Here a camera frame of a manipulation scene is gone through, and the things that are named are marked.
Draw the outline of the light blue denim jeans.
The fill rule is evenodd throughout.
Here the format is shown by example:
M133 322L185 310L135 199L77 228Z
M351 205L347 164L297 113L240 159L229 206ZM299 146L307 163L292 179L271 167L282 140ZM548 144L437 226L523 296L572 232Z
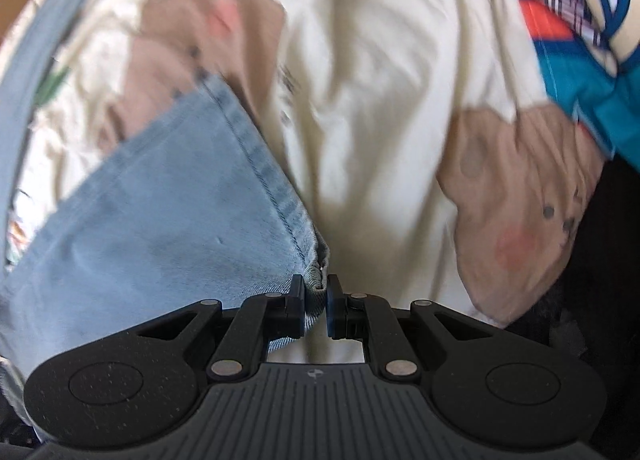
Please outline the light blue denim jeans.
M276 0L85 0L32 22L1 81L1 389L46 440L142 443L217 362L305 333L329 253L266 139Z

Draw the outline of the cream bear print bedsheet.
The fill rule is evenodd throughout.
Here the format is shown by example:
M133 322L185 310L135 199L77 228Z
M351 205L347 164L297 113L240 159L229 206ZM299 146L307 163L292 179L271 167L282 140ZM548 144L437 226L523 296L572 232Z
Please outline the cream bear print bedsheet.
M604 158L548 96L518 0L276 0L265 139L326 276L503 327L559 277ZM279 362L358 362L323 309Z

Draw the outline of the colourful patterned teal garment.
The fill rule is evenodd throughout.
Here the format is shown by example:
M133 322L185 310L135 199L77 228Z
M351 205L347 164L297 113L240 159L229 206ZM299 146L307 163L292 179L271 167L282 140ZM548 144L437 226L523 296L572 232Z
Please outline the colourful patterned teal garment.
M639 164L639 0L520 0L549 97Z

